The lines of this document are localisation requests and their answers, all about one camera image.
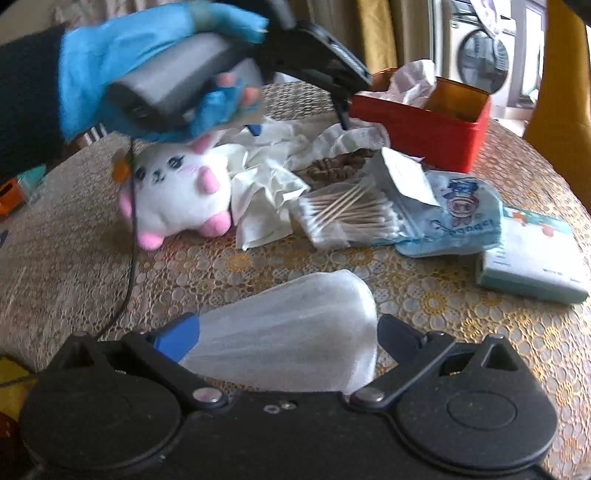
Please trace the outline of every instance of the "stuffed cat toy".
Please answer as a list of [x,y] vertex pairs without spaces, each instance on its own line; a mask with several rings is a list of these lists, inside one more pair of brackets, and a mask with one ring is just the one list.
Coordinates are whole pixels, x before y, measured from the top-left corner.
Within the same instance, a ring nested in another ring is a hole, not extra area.
[[216,140],[207,134],[190,145],[154,144],[136,156],[133,171],[121,153],[113,158],[113,178],[122,183],[119,209],[130,224],[129,176],[134,176],[141,248],[156,250],[165,237],[183,230],[196,230],[205,237],[229,230],[228,159],[209,151]]

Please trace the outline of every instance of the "metal rivet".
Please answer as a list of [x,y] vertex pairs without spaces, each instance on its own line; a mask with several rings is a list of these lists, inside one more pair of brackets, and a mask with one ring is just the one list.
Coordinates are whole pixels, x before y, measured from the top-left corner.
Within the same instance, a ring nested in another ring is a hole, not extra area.
[[281,412],[281,409],[277,405],[265,405],[263,411],[266,413],[270,413],[271,415],[277,415]]
[[386,394],[379,388],[363,387],[353,394],[357,400],[363,403],[376,403],[382,401]]
[[297,403],[285,401],[281,403],[281,408],[283,408],[283,410],[295,410],[297,408]]
[[223,398],[223,393],[217,388],[198,388],[193,392],[193,398],[203,403],[217,403]]

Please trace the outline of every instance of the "gray gripper handle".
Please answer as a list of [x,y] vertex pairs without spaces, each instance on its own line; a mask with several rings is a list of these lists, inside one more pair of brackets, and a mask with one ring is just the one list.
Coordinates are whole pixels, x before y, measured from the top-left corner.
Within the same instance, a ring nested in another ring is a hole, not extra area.
[[252,46],[215,33],[200,33],[168,48],[114,80],[106,101],[142,129],[167,132],[186,127],[215,77],[233,72],[244,85],[261,87],[250,58]]

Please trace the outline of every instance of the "cotton swab pack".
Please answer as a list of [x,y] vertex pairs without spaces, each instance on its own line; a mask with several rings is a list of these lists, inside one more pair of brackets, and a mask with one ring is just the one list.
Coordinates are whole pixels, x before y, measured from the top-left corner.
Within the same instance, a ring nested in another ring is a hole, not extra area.
[[371,176],[335,183],[297,199],[291,208],[318,249],[393,244],[404,221]]

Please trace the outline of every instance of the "black sleeve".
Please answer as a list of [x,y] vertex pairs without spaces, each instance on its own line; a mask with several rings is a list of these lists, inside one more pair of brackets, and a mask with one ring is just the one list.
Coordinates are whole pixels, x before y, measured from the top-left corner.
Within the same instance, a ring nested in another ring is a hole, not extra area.
[[57,74],[64,30],[0,46],[0,184],[60,156]]
[[587,24],[591,25],[591,0],[564,0],[574,12]]

